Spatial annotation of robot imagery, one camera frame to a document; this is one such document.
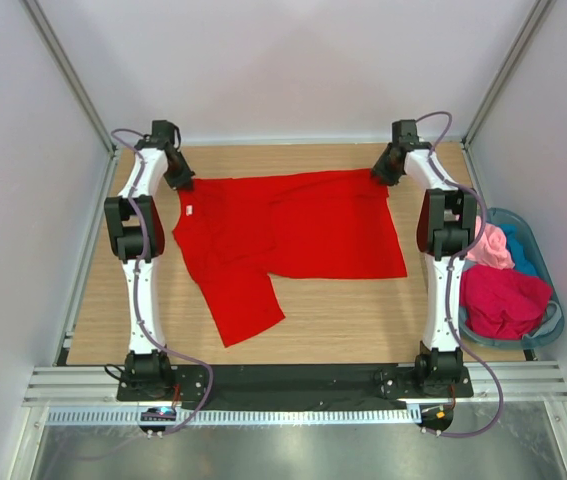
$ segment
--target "white wall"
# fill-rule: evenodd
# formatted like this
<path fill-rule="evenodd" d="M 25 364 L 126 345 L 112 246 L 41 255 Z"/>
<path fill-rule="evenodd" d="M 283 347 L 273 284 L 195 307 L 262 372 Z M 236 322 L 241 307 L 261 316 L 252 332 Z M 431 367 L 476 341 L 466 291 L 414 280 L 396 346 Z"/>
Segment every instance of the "white wall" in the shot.
<path fill-rule="evenodd" d="M 465 134 L 532 0 L 42 0 L 108 127 L 189 143 Z M 438 135 L 436 122 L 424 130 Z"/>
<path fill-rule="evenodd" d="M 566 315 L 543 353 L 567 379 L 567 2 L 556 2 L 473 145 L 494 206 L 531 224 Z"/>
<path fill-rule="evenodd" d="M 19 2 L 0 0 L 0 478 L 50 365 L 105 149 Z"/>

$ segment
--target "clothing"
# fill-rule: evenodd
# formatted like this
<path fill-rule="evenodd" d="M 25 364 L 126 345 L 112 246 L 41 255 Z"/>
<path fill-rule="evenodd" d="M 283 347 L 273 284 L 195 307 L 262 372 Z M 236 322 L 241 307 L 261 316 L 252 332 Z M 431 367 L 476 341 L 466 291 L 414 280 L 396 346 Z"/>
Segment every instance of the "clothing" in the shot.
<path fill-rule="evenodd" d="M 369 170 L 194 180 L 174 238 L 224 345 L 284 318 L 269 273 L 405 277 L 387 187 Z"/>
<path fill-rule="evenodd" d="M 476 217 L 476 234 L 481 228 L 481 217 Z M 467 258 L 480 265 L 494 268 L 513 268 L 514 262 L 506 248 L 507 239 L 503 231 L 491 223 L 485 224 L 485 231 L 479 242 L 467 254 Z"/>
<path fill-rule="evenodd" d="M 494 339 L 520 340 L 541 325 L 552 295 L 543 280 L 516 270 L 476 265 L 461 277 L 461 306 L 466 325 Z"/>
<path fill-rule="evenodd" d="M 510 224 L 499 225 L 505 237 L 507 238 L 507 250 L 512 255 L 514 261 L 514 270 L 517 272 L 525 273 L 538 277 L 539 274 L 534 268 L 534 265 L 525 257 L 525 250 L 523 245 L 516 239 L 516 226 Z"/>

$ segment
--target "wooden tabletop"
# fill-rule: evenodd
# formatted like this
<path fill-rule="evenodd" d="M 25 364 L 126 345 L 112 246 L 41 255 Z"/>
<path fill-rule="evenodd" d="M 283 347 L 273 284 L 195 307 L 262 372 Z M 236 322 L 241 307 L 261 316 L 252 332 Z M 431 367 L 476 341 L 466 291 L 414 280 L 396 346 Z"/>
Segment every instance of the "wooden tabletop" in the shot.
<path fill-rule="evenodd" d="M 255 177 L 371 167 L 380 144 L 276 145 L 184 148 L 200 178 Z M 470 184 L 460 146 L 437 154 L 452 177 Z M 125 152 L 111 194 L 131 172 Z M 415 232 L 423 192 L 408 178 L 390 189 L 390 212 L 408 276 L 389 280 L 293 280 L 273 276 L 285 320 L 243 343 L 224 348 L 198 286 L 192 281 L 171 231 L 178 195 L 161 182 L 155 202 L 166 234 L 158 277 L 159 314 L 168 345 L 215 364 L 412 362 L 425 328 L 425 264 Z M 121 364 L 128 349 L 130 313 L 121 264 L 110 250 L 105 222 L 94 252 L 68 364 Z M 489 361 L 523 360 L 521 351 L 476 346 Z"/>

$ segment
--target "blue laundry basket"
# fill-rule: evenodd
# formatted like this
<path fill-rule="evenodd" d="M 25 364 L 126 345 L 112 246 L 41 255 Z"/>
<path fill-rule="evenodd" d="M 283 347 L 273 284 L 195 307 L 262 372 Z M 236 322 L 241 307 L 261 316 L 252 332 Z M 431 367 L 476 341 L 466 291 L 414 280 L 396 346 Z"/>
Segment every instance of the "blue laundry basket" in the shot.
<path fill-rule="evenodd" d="M 534 239 L 532 230 L 530 226 L 519 217 L 517 214 L 505 210 L 502 208 L 490 208 L 487 211 L 487 220 L 489 223 L 494 225 L 510 224 L 516 226 L 516 239 L 523 245 L 525 251 L 525 256 L 534 265 L 536 271 L 543 281 L 552 287 L 552 297 L 550 298 L 551 304 L 548 305 L 546 314 L 543 317 L 543 321 L 547 321 L 550 316 L 559 316 L 558 322 L 554 329 L 544 335 L 538 335 L 535 337 L 525 336 L 521 340 L 495 340 L 493 338 L 483 337 L 474 333 L 470 330 L 465 322 L 467 321 L 467 311 L 465 308 L 460 307 L 459 309 L 459 330 L 464 337 L 475 341 L 481 345 L 488 347 L 500 348 L 504 350 L 527 350 L 538 347 L 543 347 L 549 345 L 554 340 L 559 338 L 561 333 L 563 333 L 563 328 L 565 326 L 565 319 L 563 318 L 561 304 L 554 291 L 554 285 L 552 284 L 552 279 L 547 271 L 543 257 L 541 256 L 541 251 L 539 246 Z"/>

